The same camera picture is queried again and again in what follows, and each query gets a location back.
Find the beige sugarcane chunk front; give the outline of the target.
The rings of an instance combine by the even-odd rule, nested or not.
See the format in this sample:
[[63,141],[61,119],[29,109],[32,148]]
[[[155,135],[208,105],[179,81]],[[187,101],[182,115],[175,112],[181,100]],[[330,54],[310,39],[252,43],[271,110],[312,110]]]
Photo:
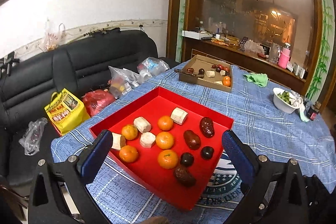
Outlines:
[[113,143],[112,143],[112,149],[120,151],[120,149],[124,146],[126,146],[126,139],[123,135],[112,133],[113,136]]

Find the dark plum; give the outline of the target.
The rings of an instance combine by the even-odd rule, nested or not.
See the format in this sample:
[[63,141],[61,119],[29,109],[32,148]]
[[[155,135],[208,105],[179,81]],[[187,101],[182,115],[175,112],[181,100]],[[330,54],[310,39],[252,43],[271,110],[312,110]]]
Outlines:
[[214,155],[214,148],[211,146],[204,146],[201,149],[201,157],[205,160],[210,160]]
[[189,166],[192,166],[194,163],[194,157],[191,153],[189,152],[184,152],[182,155],[181,155],[181,158],[180,158],[180,164],[185,166],[185,167],[189,167]]

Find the small wrinkled red date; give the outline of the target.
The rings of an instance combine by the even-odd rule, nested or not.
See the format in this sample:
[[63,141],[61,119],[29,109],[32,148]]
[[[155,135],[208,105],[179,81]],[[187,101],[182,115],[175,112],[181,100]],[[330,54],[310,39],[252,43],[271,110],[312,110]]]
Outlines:
[[174,170],[174,177],[177,182],[185,187],[194,186],[196,183],[195,177],[189,173],[187,168],[183,165],[178,165]]

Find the large wrinkled red date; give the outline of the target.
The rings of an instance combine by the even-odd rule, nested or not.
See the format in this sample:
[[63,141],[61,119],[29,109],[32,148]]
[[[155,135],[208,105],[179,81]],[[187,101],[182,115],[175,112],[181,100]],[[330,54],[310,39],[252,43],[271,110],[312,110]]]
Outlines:
[[209,117],[203,117],[200,121],[199,128],[201,133],[206,138],[211,138],[215,135],[213,120]]

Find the smooth brown date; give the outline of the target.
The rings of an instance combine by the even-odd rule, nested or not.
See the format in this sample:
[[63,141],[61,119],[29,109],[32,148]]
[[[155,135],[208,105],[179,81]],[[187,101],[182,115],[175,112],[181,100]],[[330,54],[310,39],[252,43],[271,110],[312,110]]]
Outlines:
[[183,138],[186,142],[187,147],[192,150],[197,150],[201,147],[200,137],[194,133],[192,130],[186,130],[183,133]]

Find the round beige sugarcane chunk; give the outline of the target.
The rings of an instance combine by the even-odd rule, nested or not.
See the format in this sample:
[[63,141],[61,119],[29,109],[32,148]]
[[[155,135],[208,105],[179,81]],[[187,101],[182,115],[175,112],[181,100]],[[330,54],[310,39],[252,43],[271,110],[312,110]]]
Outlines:
[[151,132],[145,132],[141,135],[139,143],[143,148],[151,148],[155,143],[156,136]]

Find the small orange mandarin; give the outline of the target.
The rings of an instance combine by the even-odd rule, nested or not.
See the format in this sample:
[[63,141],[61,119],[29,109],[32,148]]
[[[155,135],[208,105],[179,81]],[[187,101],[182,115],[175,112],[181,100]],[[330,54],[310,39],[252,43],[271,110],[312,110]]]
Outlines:
[[157,162],[164,169],[173,169],[179,163],[179,157],[173,150],[166,149],[159,153]]

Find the beige sugarcane chunk back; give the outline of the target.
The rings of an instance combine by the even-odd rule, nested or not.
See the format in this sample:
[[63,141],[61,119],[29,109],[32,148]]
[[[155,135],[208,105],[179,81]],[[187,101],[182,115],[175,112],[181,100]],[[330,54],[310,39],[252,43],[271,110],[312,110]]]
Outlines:
[[173,120],[174,123],[182,125],[185,122],[187,115],[188,113],[185,110],[176,107],[172,111],[170,118]]

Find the blue plaid tablecloth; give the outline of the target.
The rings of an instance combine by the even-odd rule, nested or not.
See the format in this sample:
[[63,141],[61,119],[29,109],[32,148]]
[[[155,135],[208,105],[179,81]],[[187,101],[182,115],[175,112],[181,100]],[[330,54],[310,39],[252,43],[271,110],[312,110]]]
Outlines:
[[[273,104],[276,84],[268,82],[262,88],[249,83],[245,74],[232,67],[233,87],[229,93],[182,82],[173,70],[148,79],[64,137],[54,139],[54,162],[79,154],[93,142],[93,125],[160,86],[231,117],[235,134],[256,154],[282,162],[294,158],[304,175],[318,176],[328,190],[333,190],[335,144],[322,117],[305,123],[296,113],[285,114]],[[188,212],[177,210],[135,182],[111,158],[104,161],[88,190],[113,223],[139,223],[155,216],[166,217],[171,223],[223,223],[242,198],[240,178],[227,155],[221,156],[204,195]]]

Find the crumpled clear plastic bag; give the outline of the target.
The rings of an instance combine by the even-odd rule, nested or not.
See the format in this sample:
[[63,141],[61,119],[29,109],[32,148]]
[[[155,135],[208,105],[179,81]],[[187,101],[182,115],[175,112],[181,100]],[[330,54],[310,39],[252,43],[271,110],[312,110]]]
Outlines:
[[24,148],[26,156],[34,156],[39,152],[41,139],[47,123],[48,120],[46,118],[40,118],[29,123],[26,132],[19,139],[19,144]]

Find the black red jar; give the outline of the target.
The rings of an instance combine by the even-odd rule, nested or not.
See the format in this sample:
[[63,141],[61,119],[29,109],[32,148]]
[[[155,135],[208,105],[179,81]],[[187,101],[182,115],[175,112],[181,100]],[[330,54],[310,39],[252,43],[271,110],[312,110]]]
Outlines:
[[319,114],[319,110],[321,107],[321,103],[318,101],[315,101],[314,104],[312,104],[310,106],[310,108],[308,109],[306,115],[310,120],[315,120],[316,116]]

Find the yellow paper bag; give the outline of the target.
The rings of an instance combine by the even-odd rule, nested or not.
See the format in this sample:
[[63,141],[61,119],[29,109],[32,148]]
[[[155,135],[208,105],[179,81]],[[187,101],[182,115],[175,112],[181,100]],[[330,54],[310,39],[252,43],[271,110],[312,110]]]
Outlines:
[[54,92],[45,112],[56,131],[64,136],[90,118],[83,102],[64,88]]

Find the white bowl with greens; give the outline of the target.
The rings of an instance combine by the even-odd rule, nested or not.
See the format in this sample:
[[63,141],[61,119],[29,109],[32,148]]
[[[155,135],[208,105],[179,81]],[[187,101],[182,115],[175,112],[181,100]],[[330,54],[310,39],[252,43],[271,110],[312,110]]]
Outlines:
[[273,103],[278,110],[291,114],[299,109],[301,102],[301,98],[295,97],[291,92],[282,88],[273,88]]

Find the white towel green edge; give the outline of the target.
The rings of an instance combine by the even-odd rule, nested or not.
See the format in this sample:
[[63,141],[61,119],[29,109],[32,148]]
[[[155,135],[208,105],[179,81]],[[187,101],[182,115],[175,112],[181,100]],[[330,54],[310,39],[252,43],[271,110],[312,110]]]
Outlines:
[[291,105],[295,106],[298,109],[298,114],[302,122],[307,123],[309,118],[305,114],[305,105],[304,105],[304,98],[302,95],[295,91],[290,91],[293,94],[294,98],[291,100]]

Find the red plastic bag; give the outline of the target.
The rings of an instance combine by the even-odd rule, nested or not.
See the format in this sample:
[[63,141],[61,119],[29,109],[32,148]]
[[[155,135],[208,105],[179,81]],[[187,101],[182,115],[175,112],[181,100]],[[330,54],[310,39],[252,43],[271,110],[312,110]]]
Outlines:
[[82,96],[82,102],[90,117],[101,112],[105,107],[115,101],[115,97],[105,90],[95,90],[87,92]]

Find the red tray box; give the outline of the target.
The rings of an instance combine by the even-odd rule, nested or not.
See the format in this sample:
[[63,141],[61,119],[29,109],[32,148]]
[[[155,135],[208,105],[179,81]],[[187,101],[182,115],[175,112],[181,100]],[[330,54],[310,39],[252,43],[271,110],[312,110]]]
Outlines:
[[136,180],[164,201],[191,210],[205,190],[224,150],[222,134],[233,119],[165,88],[155,88],[90,128],[93,137],[102,130],[121,134],[136,118],[145,118],[150,133],[163,133],[167,145],[157,141],[141,145],[140,136],[127,140],[137,157],[112,148],[108,155]]

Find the green cloth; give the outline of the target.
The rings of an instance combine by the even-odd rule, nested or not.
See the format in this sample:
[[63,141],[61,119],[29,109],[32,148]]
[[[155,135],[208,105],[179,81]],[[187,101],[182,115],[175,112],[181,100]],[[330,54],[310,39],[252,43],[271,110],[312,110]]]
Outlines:
[[244,77],[249,83],[254,83],[262,88],[268,84],[268,76],[264,73],[248,73]]

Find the wooden sideboard counter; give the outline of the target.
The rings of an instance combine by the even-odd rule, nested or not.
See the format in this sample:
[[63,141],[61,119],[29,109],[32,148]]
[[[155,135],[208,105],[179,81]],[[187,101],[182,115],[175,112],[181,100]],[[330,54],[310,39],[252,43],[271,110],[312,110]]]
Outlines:
[[254,53],[244,53],[235,47],[221,46],[213,42],[192,38],[184,38],[182,46],[182,61],[194,55],[202,55],[216,60],[223,60],[236,65],[241,69],[254,73],[265,73],[268,78],[299,94],[306,94],[308,84],[288,69],[283,69],[277,64],[272,64],[261,59]]

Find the clear plastic bag goods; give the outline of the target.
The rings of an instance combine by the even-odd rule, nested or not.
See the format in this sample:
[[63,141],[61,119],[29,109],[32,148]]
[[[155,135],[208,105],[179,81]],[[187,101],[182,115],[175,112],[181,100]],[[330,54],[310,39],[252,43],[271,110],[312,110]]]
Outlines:
[[132,91],[143,83],[142,77],[128,69],[108,66],[111,73],[109,92],[116,99]]

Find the cardboard box tray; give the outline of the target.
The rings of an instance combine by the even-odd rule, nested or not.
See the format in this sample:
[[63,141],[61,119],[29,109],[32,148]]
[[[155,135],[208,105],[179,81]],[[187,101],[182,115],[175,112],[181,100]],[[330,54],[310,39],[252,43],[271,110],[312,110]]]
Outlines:
[[182,69],[177,69],[177,72],[180,81],[232,92],[233,72],[225,61],[195,55]]

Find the pink thermos bottle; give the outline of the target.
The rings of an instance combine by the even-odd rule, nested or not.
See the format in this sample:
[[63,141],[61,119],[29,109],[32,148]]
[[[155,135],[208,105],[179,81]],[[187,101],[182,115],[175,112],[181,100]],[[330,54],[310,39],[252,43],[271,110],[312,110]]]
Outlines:
[[280,57],[278,60],[278,66],[286,69],[288,62],[290,59],[290,44],[285,43],[284,46],[282,47],[282,50],[280,52]]

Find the glass pitcher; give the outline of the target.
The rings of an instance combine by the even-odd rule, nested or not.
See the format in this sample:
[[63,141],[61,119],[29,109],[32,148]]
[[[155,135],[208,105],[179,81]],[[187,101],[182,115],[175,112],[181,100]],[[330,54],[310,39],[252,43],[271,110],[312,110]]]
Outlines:
[[277,64],[279,60],[280,52],[281,52],[280,45],[276,43],[272,43],[270,47],[270,51],[269,51],[268,61],[272,64]]

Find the black leather sofa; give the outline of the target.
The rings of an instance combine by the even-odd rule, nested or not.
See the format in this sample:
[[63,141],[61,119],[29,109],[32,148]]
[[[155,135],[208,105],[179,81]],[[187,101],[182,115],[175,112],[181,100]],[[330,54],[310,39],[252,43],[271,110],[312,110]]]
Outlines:
[[1,77],[1,185],[21,196],[30,192],[40,159],[52,161],[51,142],[59,137],[47,123],[40,150],[26,156],[19,139],[30,122],[46,117],[52,93],[67,89],[77,98],[105,88],[109,67],[137,70],[148,57],[158,57],[155,42],[143,31],[118,29],[60,46],[20,62]]

